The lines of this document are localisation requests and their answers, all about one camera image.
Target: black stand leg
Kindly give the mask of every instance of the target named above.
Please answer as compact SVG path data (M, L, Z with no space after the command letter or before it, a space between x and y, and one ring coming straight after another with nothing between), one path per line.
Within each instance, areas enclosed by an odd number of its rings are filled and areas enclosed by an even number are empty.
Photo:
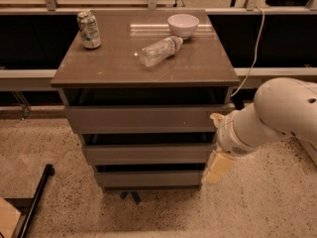
M141 199L140 199L140 196L139 194L136 192L136 191L123 191L121 194L120 194L120 197L122 200L126 199L127 195L128 194L131 194L132 195L132 198L133 200L136 202L137 205L139 205L141 203Z
M24 222L22 224L22 227L20 229L18 238L26 237L26 235L28 233L28 230L29 230L29 227L31 225L32 219L34 217L35 211L36 211L37 206L38 206L38 204L40 202L42 193L43 193L44 188L46 186L46 183L48 181L48 178L49 178L49 176L53 176L53 175L54 175L53 166L52 165L47 165L45 170L44 170L44 172L43 172L43 174L42 174L42 178L41 178L41 180L39 182L39 185L37 187L37 191L36 191L32 201L31 201L28 213L27 213L27 215L25 217L25 220L24 220Z

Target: drawer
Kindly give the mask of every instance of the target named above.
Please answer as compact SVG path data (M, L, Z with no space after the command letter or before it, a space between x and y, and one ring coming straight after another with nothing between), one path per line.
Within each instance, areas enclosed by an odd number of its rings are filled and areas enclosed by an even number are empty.
M178 86L138 88L69 88L64 89L71 106L113 105L210 105L223 104L228 86Z
M211 144L84 146L89 165L205 164Z
M142 188L177 188L199 187L203 172L122 172L95 174L99 186L105 189L142 189Z
M65 107L65 113L76 134L213 132L210 114L216 109L210 106L94 106Z

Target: gray cabinet top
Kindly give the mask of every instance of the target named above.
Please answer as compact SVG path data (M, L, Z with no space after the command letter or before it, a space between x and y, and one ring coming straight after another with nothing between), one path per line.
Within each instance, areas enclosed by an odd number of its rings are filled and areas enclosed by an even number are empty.
M76 36L53 80L53 87L230 86L238 78L203 10L102 10L96 16L101 47L86 49ZM167 18L188 13L199 18L195 34L173 57L153 67L136 54L170 36Z

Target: drawer cabinet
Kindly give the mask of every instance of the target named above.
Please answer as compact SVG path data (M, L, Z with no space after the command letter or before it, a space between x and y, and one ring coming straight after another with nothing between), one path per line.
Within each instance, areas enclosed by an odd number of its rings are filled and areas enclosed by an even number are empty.
M179 12L94 11L102 45L88 51L77 36L53 78L104 190L201 185L214 147L210 114L224 110L239 80L204 10L183 12L199 18L200 34L144 67L136 51L160 40L155 26ZM148 24L152 36L127 27Z

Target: cardboard box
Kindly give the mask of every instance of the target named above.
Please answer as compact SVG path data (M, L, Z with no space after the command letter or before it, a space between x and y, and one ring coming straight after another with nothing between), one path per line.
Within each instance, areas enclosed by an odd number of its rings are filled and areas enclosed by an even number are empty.
M12 237L20 216L20 211L0 197L0 232L3 237Z

